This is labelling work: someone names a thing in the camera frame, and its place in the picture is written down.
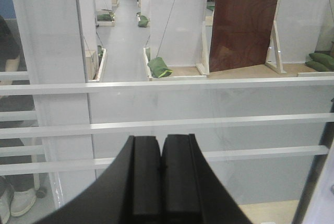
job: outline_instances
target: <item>floor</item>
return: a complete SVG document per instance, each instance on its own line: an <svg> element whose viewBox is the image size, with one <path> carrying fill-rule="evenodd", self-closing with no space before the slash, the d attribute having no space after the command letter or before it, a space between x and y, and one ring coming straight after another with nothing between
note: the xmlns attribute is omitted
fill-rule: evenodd
<svg viewBox="0 0 334 224"><path fill-rule="evenodd" d="M119 2L119 7L113 7L115 27L97 28L98 44L102 41L108 52L103 82L145 81L142 48L148 41L150 28L138 27L137 0Z"/></svg>

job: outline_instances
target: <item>white wooden frame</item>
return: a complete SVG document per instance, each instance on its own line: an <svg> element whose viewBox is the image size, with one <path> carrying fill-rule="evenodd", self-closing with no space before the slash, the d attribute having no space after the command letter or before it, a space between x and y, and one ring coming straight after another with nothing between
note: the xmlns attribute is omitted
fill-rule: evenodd
<svg viewBox="0 0 334 224"><path fill-rule="evenodd" d="M274 52L275 52L275 59L276 63L273 64L272 62L268 61L270 49L268 49L267 59L265 65L270 69L274 70L278 74L286 74L286 71L283 69L283 62L282 62L282 54L281 54L281 45L278 36L278 27L277 27L277 15L280 6L281 0L277 0L277 6L275 11L275 16L273 19L272 30L270 35L270 43L273 44Z"/></svg>
<svg viewBox="0 0 334 224"><path fill-rule="evenodd" d="M182 75L182 76L169 76L169 77L162 77L162 78L154 78L152 77L151 74L151 69L149 68L148 64L148 57L146 54L146 49L147 48L143 48L143 58L144 58L144 64L145 64L145 72L146 72L146 76L148 81L173 81L173 80L199 80L199 79L206 79L207 76L206 75Z"/></svg>
<svg viewBox="0 0 334 224"><path fill-rule="evenodd" d="M202 23L202 58L201 63L196 63L196 67L202 75L210 74L209 66L209 52L208 52L208 43L207 43L207 33L206 33L206 22Z"/></svg>
<svg viewBox="0 0 334 224"><path fill-rule="evenodd" d="M105 66L106 66L106 62L108 59L108 54L107 54L107 50L105 48L102 48L103 51L103 55L102 55L102 60L99 66L99 70L97 73L97 77L96 79L93 80L89 80L88 83L94 83L94 82L100 82L103 80L103 76L104 76L104 72L105 72Z"/></svg>

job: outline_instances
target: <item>brown door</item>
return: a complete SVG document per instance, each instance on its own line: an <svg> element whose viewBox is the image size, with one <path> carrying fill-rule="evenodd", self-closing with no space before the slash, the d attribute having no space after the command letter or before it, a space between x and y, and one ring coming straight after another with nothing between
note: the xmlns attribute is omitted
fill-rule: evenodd
<svg viewBox="0 0 334 224"><path fill-rule="evenodd" d="M277 0L216 0L210 72L264 64Z"/></svg>

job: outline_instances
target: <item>white sneaker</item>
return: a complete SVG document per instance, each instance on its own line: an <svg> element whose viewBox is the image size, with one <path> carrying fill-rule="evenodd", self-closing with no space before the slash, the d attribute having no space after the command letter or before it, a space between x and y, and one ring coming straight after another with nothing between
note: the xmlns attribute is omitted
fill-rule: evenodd
<svg viewBox="0 0 334 224"><path fill-rule="evenodd" d="M10 214L19 217L28 212L36 202L36 192L33 188L24 192L14 192L11 202Z"/></svg>
<svg viewBox="0 0 334 224"><path fill-rule="evenodd" d="M6 224L10 218L9 206L12 198L13 189L8 185L4 194L0 197L0 217L2 224Z"/></svg>

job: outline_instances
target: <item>white railing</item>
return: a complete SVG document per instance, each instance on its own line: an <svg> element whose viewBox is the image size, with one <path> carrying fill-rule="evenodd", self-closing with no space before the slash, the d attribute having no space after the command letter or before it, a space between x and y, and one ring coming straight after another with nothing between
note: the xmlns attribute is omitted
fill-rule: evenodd
<svg viewBox="0 0 334 224"><path fill-rule="evenodd" d="M333 86L334 77L295 77L268 79L233 79L233 80L180 80L156 82L111 82L94 84L48 84L18 85L0 87L0 95L51 95L119 91L122 89L152 90L196 90L229 88L270 88L294 86ZM35 120L34 111L2 112L0 121ZM212 117L205 119L175 119L160 121L113 122L86 125L63 125L43 127L20 127L0 129L0 138L38 138L51 136L91 135L118 132L147 131L163 128L211 128L235 126L260 126L278 124L326 123L334 122L334 113L311 113L266 116ZM204 152L209 162L222 160L244 160L274 157L325 155L325 146L299 146L284 148L226 150ZM42 155L42 145L0 148L0 157L21 155ZM8 164L0 166L0 175L44 173L60 171L78 171L105 169L114 158L66 160Z"/></svg>

